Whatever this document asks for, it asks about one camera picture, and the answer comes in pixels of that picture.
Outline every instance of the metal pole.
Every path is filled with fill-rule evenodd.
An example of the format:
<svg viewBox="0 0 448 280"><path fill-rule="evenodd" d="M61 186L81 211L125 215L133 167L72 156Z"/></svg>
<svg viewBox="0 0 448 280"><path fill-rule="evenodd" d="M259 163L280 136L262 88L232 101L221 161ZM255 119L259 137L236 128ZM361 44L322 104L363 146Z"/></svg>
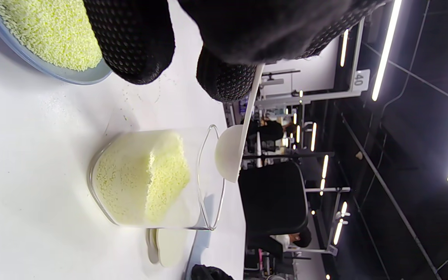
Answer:
<svg viewBox="0 0 448 280"><path fill-rule="evenodd" d="M350 77L350 89L348 91L352 91L352 88L354 86L354 77L355 77L355 73L357 71L357 64L359 63L359 53L361 51L362 31L364 29L364 20L365 20L365 18L363 17L359 22L359 26L357 27L357 41L355 41L355 51L353 53L352 76Z"/></svg>
<svg viewBox="0 0 448 280"><path fill-rule="evenodd" d="M434 266L434 264L432 262L432 259L430 259L430 256L426 252L425 247L423 247L423 244L421 243L421 241L419 240L418 236L416 235L416 232L412 228L411 223L409 223L409 220L407 220L407 217L404 215L404 212L402 211L402 209L400 209L400 206L397 203L397 200L395 199L395 197L393 197L392 192L390 191L390 189L386 185L386 182L383 180L383 177L381 177L380 173L378 172L378 169L375 167L375 164L372 162L372 160L369 157L368 153L366 153L366 150L362 146L361 142L359 142L359 140L357 139L357 136L355 136L355 133L352 131L352 128L348 125L348 122L345 119L345 116L343 115L342 112L340 112L340 115L341 115L341 118L343 119L343 124L345 125L345 127L348 130L348 132L350 133L350 136L354 140L354 142L357 145L357 147L359 147L359 150L360 150L360 152L362 152L362 154L363 154L364 158L366 159L366 162L368 163L368 165L373 170L373 173L376 176L376 178L378 179L378 181L380 182L381 187L384 189L385 193L388 195L388 198L390 199L390 201L392 202L393 206L397 210L397 213L399 214L400 218L402 219L402 221L406 225L407 230L409 230L409 233L413 237L414 242L416 242L416 245L418 245L419 250L421 251L421 253L425 257L426 262L428 263L428 265L432 269L433 274L435 275L437 280L442 280L440 275L439 275L439 273L438 273L437 268Z"/></svg>
<svg viewBox="0 0 448 280"><path fill-rule="evenodd" d="M334 227L336 222L336 213L338 212L338 205L340 204L340 193L336 194L336 201L334 202L334 211L333 211L333 218L331 218L331 228L329 229L329 237L327 238L327 244L326 246L329 246L331 244L331 241L333 240L334 235Z"/></svg>
<svg viewBox="0 0 448 280"><path fill-rule="evenodd" d="M328 152L311 152L308 154L269 154L269 155L261 155L261 156L243 156L242 159L266 159L266 158L320 158L325 155L328 155L329 157L334 157L334 152L328 151Z"/></svg>
<svg viewBox="0 0 448 280"><path fill-rule="evenodd" d="M285 259L312 259L311 257L290 257L288 255L284 256Z"/></svg>
<svg viewBox="0 0 448 280"><path fill-rule="evenodd" d="M343 187L343 188L325 188L323 190L321 190L320 188L309 188L309 189L305 189L306 193L318 193L320 191L323 191L324 193L348 193L350 192L350 187Z"/></svg>
<svg viewBox="0 0 448 280"><path fill-rule="evenodd" d="M262 76L274 76L274 75L281 75L281 74L292 74L292 73L299 73L300 70L290 70L290 71L284 71L284 72L266 72L262 73Z"/></svg>

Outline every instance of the black ceiling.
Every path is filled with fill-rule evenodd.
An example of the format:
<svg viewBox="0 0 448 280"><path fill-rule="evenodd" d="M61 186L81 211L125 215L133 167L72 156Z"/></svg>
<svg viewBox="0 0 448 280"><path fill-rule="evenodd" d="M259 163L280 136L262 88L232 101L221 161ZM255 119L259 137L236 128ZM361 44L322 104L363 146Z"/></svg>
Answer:
<svg viewBox="0 0 448 280"><path fill-rule="evenodd" d="M358 68L372 75L391 8L382 7L381 24L372 18L363 34ZM379 28L376 39L370 38L371 28ZM317 150L336 152L352 187L348 201L354 215L343 228L336 257L339 278L448 280L447 263L439 277L432 268L448 259L448 0L403 0L389 60L376 102L368 91L360 98L316 101L310 108L324 131ZM366 161L355 157L359 148L343 118L418 240ZM339 182L332 178L331 186Z"/></svg>

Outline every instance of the black chair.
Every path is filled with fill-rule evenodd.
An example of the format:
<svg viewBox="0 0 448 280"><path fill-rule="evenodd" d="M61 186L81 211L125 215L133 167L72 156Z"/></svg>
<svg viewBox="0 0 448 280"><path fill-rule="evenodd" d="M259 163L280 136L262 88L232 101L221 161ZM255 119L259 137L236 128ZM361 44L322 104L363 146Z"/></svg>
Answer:
<svg viewBox="0 0 448 280"><path fill-rule="evenodd" d="M247 235L292 234L306 228L304 180L293 161L242 170L238 184Z"/></svg>

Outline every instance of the gray bowl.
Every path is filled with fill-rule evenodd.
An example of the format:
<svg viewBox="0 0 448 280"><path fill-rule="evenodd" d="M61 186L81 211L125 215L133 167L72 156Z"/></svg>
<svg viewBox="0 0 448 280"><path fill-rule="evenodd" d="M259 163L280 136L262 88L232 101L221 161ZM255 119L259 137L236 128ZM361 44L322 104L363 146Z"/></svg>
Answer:
<svg viewBox="0 0 448 280"><path fill-rule="evenodd" d="M9 32L5 27L1 17L0 17L0 37L7 43L7 45L18 54L23 60L28 62L30 65L38 69L39 71L53 76L57 79L65 81L67 83L76 85L93 85L105 80L112 72L105 60L101 60L100 63L91 69L86 71L74 71L66 68L61 68L48 63L31 51L29 51L25 46L22 46L20 42Z"/></svg>

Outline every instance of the yellow pellets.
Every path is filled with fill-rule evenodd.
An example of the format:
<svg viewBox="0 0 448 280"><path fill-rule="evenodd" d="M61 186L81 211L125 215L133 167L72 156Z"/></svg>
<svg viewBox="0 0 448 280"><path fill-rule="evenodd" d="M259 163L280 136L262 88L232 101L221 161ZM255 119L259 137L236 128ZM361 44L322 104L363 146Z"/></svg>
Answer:
<svg viewBox="0 0 448 280"><path fill-rule="evenodd" d="M42 60L84 71L101 61L82 0L0 0L11 34Z"/></svg>

